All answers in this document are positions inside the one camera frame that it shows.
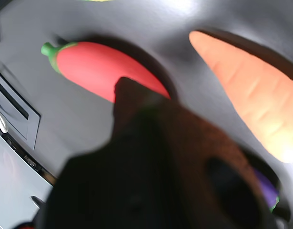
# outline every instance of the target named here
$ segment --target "gray surface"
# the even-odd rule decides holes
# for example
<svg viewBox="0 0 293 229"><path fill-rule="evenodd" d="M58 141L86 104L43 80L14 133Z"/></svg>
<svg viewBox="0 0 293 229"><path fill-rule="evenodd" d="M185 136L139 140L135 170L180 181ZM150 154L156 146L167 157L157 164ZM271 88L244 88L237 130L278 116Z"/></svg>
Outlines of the gray surface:
<svg viewBox="0 0 293 229"><path fill-rule="evenodd" d="M54 175L65 160L109 139L112 105L56 74L40 54L44 42L95 35L131 42L166 69L182 104L258 152L282 179L293 208L293 167L278 163L240 120L188 34L219 28L293 61L293 0L14 0L0 12L0 65L41 116L33 157Z"/></svg>

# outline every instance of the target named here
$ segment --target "toy vegetable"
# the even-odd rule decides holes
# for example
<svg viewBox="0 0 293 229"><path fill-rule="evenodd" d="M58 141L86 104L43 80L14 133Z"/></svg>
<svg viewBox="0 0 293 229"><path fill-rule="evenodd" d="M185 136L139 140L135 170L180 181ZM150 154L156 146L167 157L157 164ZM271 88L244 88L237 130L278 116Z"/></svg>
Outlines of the toy vegetable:
<svg viewBox="0 0 293 229"><path fill-rule="evenodd" d="M114 86L123 76L169 97L165 87L144 66L106 45L79 42L54 48L45 43L41 53L49 57L55 71L110 102L114 102Z"/></svg>
<svg viewBox="0 0 293 229"><path fill-rule="evenodd" d="M242 120L277 159L293 162L293 81L270 64L204 33L190 41Z"/></svg>

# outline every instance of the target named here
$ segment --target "plush toy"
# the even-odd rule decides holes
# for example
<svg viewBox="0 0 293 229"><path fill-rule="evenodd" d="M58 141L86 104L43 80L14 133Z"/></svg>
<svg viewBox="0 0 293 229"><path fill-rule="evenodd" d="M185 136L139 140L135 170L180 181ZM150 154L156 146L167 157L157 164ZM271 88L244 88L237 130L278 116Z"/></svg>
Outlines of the plush toy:
<svg viewBox="0 0 293 229"><path fill-rule="evenodd" d="M293 81L258 57L202 32L192 32L190 41L262 145L277 159L293 162Z"/></svg>
<svg viewBox="0 0 293 229"><path fill-rule="evenodd" d="M169 98L165 87L150 71L109 46L78 42L54 48L45 43L41 53L49 57L56 72L110 102L114 102L114 86L123 76Z"/></svg>

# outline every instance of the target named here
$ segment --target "orange carrot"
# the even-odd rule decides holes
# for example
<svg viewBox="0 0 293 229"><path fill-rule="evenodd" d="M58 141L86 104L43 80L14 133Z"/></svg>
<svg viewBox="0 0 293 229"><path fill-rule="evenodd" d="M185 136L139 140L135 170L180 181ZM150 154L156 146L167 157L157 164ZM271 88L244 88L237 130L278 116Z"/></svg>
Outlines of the orange carrot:
<svg viewBox="0 0 293 229"><path fill-rule="evenodd" d="M293 162L293 81L258 57L204 33L191 32L190 41L262 145L277 159Z"/></svg>

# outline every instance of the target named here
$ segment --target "toy carrot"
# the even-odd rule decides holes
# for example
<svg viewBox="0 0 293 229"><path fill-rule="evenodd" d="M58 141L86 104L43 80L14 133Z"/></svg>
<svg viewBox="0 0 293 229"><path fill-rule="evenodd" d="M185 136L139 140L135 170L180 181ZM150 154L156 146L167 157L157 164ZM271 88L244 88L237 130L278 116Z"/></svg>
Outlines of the toy carrot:
<svg viewBox="0 0 293 229"><path fill-rule="evenodd" d="M293 162L293 81L256 56L201 32L190 41L235 110L277 159Z"/></svg>

